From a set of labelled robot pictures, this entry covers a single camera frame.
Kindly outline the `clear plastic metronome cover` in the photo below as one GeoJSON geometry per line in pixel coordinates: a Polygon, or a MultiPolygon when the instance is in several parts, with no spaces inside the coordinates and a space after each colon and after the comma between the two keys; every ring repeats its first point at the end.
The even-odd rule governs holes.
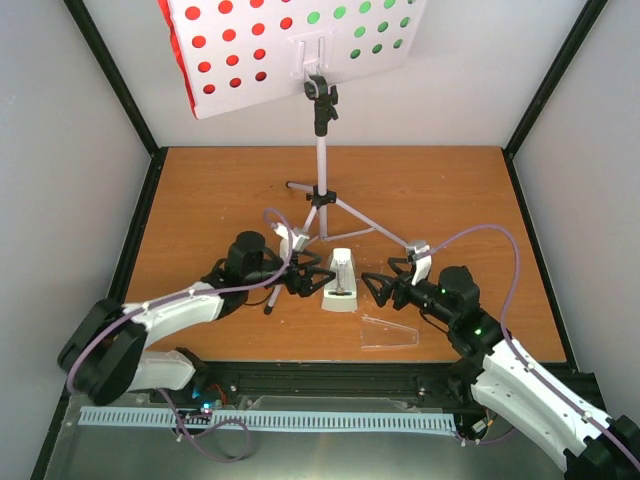
{"type": "Polygon", "coordinates": [[[363,316],[360,339],[362,350],[397,350],[418,346],[420,335],[414,328],[363,316]]]}

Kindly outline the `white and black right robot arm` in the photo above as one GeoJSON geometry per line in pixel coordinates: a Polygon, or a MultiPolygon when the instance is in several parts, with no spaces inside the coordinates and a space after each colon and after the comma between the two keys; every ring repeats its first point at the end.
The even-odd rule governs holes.
{"type": "Polygon", "coordinates": [[[475,402],[497,413],[536,444],[567,479],[636,479],[639,428],[628,417],[612,418],[538,363],[480,305],[480,289],[465,266],[443,269],[438,281],[416,279],[390,258],[393,275],[361,278],[378,306],[415,306],[422,317],[447,327],[461,359],[449,382],[461,403],[475,402]]]}

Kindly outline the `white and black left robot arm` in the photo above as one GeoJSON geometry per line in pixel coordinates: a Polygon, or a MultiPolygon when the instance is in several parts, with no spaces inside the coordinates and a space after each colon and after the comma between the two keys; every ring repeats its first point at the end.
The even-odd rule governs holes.
{"type": "Polygon", "coordinates": [[[306,250],[303,233],[278,226],[279,252],[255,231],[240,233],[225,258],[211,272],[178,292],[142,302],[96,302],[58,355],[69,392],[109,405],[124,393],[170,389],[186,402],[201,400],[208,378],[198,358],[184,347],[151,352],[149,346],[194,325],[227,317],[255,288],[286,290],[309,297],[333,281],[335,272],[321,267],[321,256],[306,250]]]}

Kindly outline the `white metronome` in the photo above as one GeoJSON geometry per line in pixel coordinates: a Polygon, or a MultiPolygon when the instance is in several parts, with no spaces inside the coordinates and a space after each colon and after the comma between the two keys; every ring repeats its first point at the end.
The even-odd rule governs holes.
{"type": "Polygon", "coordinates": [[[326,268],[335,278],[323,287],[321,308],[332,313],[353,313],[358,309],[355,264],[349,248],[334,248],[326,268]]]}

